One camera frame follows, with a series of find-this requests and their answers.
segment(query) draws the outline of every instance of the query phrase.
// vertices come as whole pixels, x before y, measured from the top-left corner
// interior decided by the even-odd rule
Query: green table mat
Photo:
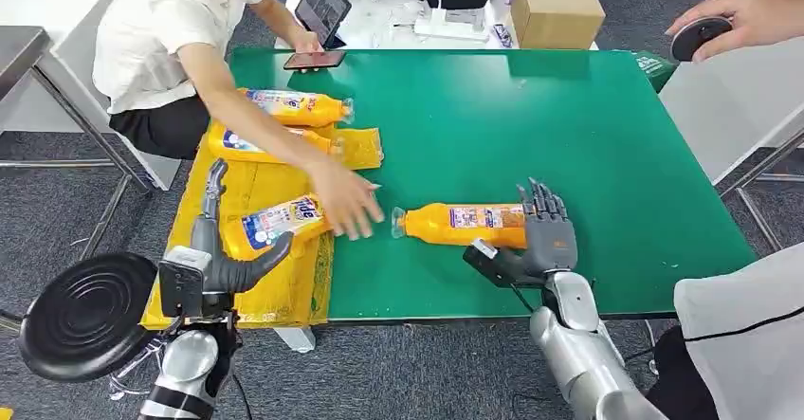
[[[385,160],[363,174],[393,207],[506,203],[529,175],[574,221],[576,271],[604,316],[673,310],[682,278],[755,260],[629,52],[350,50],[338,68],[291,74],[286,52],[237,49],[238,86],[354,98]],[[522,316],[514,294],[463,262],[462,247],[337,239],[331,320]],[[539,303],[536,291],[526,292]]]

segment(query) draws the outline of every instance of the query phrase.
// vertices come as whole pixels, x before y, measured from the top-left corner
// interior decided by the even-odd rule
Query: table
[[[577,271],[604,318],[666,317],[682,278],[728,273],[751,248],[629,52],[352,50],[338,68],[291,75],[286,53],[237,49],[238,86],[353,97],[385,159],[363,174],[386,212],[430,202],[518,200],[533,175],[576,225]],[[461,259],[461,247],[337,239],[329,318],[524,316]],[[536,292],[528,292],[538,303]]]
[[[12,93],[17,83],[26,74],[30,74],[47,93],[56,101],[69,118],[85,131],[106,153],[108,158],[103,159],[68,159],[68,160],[37,160],[14,161],[0,160],[0,168],[43,169],[43,168],[86,168],[86,167],[117,167],[122,176],[106,205],[103,215],[95,225],[84,247],[81,259],[91,256],[109,225],[109,220],[117,208],[120,198],[128,187],[134,183],[143,191],[149,191],[147,186],[126,163],[126,161],[112,148],[109,142],[85,115],[83,115],[62,89],[39,66],[39,61],[46,52],[50,42],[45,29],[42,27],[7,27],[0,26],[0,100]],[[0,324],[2,320],[10,323],[18,322],[19,318],[0,311]]]
[[[285,5],[296,8],[301,0],[286,0]],[[422,37],[413,33],[411,24],[415,21],[422,5],[417,0],[349,0],[352,10],[344,19],[338,35],[352,48],[501,48],[493,35],[485,42]],[[502,23],[514,34],[509,7],[502,0],[491,0],[485,6],[486,26]],[[400,24],[403,27],[392,27]],[[516,47],[516,35],[513,36]],[[285,48],[287,44],[277,40],[277,47]],[[590,49],[597,50],[594,43]]]

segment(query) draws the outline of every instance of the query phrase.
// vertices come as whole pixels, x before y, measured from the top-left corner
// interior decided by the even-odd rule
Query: black pants
[[[209,125],[210,112],[198,95],[156,109],[126,110],[109,121],[141,152],[174,159],[195,159]]]
[[[681,327],[667,330],[653,351],[659,381],[648,400],[670,420],[718,420],[712,394],[686,351]]]

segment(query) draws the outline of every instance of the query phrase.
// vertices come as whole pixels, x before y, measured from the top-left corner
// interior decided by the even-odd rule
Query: floor
[[[601,0],[607,20],[601,49],[667,52],[662,34],[672,18],[700,0]],[[272,46],[273,37],[247,13],[234,46]],[[742,169],[767,152],[749,159]],[[97,155],[82,135],[0,136],[0,158]],[[190,165],[185,163],[169,192],[140,195],[130,189],[115,214],[100,251],[127,249],[160,256]],[[804,172],[796,153],[782,171]],[[74,263],[81,244],[101,215],[118,174],[97,171],[0,171],[0,303],[21,314],[56,274]],[[804,241],[804,190],[759,185],[751,189],[785,245]],[[725,201],[758,255],[770,249],[739,201]],[[669,321],[656,321],[659,331]],[[610,322],[624,355],[647,346],[641,322]],[[245,331],[237,355],[255,418],[327,419],[570,419],[544,359],[530,341],[524,320],[476,320],[361,327],[321,326],[318,349],[297,355],[271,331]],[[64,420],[134,418],[141,398],[111,401],[106,381],[61,385],[29,373],[14,336],[0,330],[0,406],[14,407],[14,419]],[[646,358],[629,369],[640,387],[653,376]],[[137,375],[148,384],[153,372]],[[513,399],[525,393],[537,399]],[[244,406],[231,386],[219,397],[216,418],[242,419]]]

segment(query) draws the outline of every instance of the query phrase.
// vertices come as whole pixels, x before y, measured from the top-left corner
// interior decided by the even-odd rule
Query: yellow bag
[[[344,164],[350,169],[372,169],[383,158],[376,129],[335,129],[333,125],[315,128],[325,137],[343,137]],[[207,172],[215,158],[205,139],[192,164],[187,187],[174,219],[167,248],[189,246],[192,222],[201,212]],[[251,162],[228,163],[223,179],[226,191],[221,197],[220,226],[254,211],[272,207],[312,191],[307,175],[285,164]],[[331,232],[300,246],[257,285],[234,296],[241,328],[306,326],[326,322],[332,281],[334,241]],[[167,327],[170,319],[162,316],[158,280],[140,322],[145,328]]]

